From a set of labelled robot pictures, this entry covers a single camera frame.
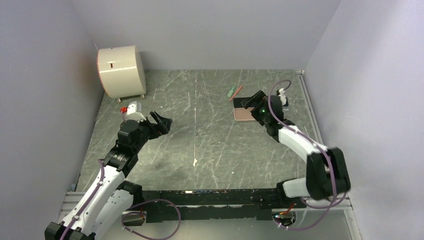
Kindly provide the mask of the black phone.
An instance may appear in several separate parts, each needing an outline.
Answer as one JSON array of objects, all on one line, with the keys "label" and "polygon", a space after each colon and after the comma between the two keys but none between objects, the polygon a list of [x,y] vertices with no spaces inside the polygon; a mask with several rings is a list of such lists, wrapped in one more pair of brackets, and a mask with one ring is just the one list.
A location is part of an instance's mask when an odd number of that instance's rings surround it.
[{"label": "black phone", "polygon": [[234,109],[248,109],[255,108],[256,105],[254,103],[249,102],[249,97],[235,97],[233,101]]}]

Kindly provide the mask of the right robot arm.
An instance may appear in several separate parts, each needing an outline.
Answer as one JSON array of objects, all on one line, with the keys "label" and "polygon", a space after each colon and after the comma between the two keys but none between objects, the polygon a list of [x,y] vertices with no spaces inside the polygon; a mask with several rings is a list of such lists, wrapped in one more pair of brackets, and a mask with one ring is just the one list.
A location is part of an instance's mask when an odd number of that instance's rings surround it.
[{"label": "right robot arm", "polygon": [[345,157],[338,147],[328,148],[303,133],[284,116],[283,95],[266,95],[259,90],[240,104],[267,134],[294,151],[306,164],[306,176],[278,183],[275,202],[288,207],[295,198],[323,200],[351,189]]}]

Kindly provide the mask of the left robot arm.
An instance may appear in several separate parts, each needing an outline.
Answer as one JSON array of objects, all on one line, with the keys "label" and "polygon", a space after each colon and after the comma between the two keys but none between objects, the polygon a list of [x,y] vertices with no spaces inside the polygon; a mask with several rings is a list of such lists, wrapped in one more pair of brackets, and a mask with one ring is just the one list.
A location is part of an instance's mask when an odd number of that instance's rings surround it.
[{"label": "left robot arm", "polygon": [[126,177],[147,141],[168,134],[173,123],[155,111],[150,115],[155,123],[135,112],[120,124],[115,145],[105,158],[98,159],[97,177],[69,214],[59,223],[51,222],[46,227],[45,239],[100,240],[122,212],[142,206],[142,187]]}]

